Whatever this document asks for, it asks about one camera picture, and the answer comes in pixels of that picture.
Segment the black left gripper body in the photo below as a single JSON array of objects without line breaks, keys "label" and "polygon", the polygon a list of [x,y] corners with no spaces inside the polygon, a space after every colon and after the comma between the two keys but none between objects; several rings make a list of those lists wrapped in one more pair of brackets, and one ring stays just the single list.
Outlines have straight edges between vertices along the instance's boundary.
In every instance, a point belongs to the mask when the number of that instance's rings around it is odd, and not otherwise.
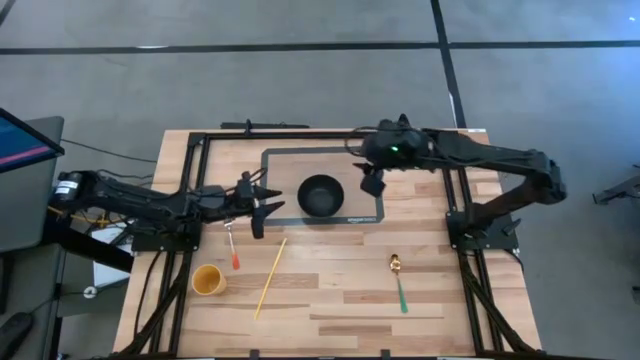
[{"label": "black left gripper body", "polygon": [[255,239],[264,237],[264,221],[266,209],[261,205],[264,189],[255,185],[251,180],[252,174],[244,171],[235,188],[234,198],[238,201],[238,207],[247,212],[251,217],[251,231]]}]

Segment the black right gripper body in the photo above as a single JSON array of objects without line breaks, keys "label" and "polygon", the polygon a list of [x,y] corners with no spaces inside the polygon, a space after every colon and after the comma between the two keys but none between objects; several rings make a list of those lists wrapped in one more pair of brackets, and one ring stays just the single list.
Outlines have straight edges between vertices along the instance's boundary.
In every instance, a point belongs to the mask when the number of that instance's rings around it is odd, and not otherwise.
[{"label": "black right gripper body", "polygon": [[376,132],[368,135],[361,145],[360,154],[366,163],[372,165],[373,174],[364,175],[360,188],[375,198],[379,198],[386,187],[384,171],[394,169],[399,164],[398,139],[397,123],[384,119],[379,122]]}]

